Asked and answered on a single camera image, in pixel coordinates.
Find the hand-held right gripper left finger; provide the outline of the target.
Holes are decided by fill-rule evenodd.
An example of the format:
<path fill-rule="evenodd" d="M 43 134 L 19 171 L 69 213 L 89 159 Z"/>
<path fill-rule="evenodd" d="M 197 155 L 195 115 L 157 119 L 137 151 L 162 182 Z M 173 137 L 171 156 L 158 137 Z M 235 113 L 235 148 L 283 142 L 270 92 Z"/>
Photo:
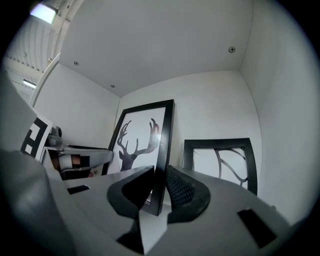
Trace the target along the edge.
<path fill-rule="evenodd" d="M 133 220 L 130 230 L 117 239 L 126 248 L 143 255 L 144 247 L 139 223 L 139 211 L 155 184 L 154 166 L 141 166 L 115 183 L 107 191 L 107 199 L 116 213 Z"/>

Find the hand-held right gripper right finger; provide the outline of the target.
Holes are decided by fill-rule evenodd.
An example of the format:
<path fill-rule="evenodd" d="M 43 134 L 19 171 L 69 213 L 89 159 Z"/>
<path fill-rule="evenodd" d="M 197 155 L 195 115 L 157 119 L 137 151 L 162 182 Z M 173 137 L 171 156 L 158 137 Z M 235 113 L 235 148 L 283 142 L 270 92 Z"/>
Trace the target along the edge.
<path fill-rule="evenodd" d="M 169 224 L 195 220 L 211 201 L 210 190 L 205 184 L 171 165 L 166 168 L 166 188 L 171 202 Z"/>

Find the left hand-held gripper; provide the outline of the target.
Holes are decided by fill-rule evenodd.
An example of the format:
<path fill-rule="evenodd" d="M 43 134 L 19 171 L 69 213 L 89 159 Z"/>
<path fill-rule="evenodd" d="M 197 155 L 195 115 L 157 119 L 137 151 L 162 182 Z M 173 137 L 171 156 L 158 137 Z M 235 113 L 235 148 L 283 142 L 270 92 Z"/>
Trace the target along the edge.
<path fill-rule="evenodd" d="M 23 100 L 4 71 L 0 73 L 0 149 L 56 169 L 64 180 L 94 177 L 97 168 L 113 158 L 106 148 L 64 144 L 61 128 Z"/>

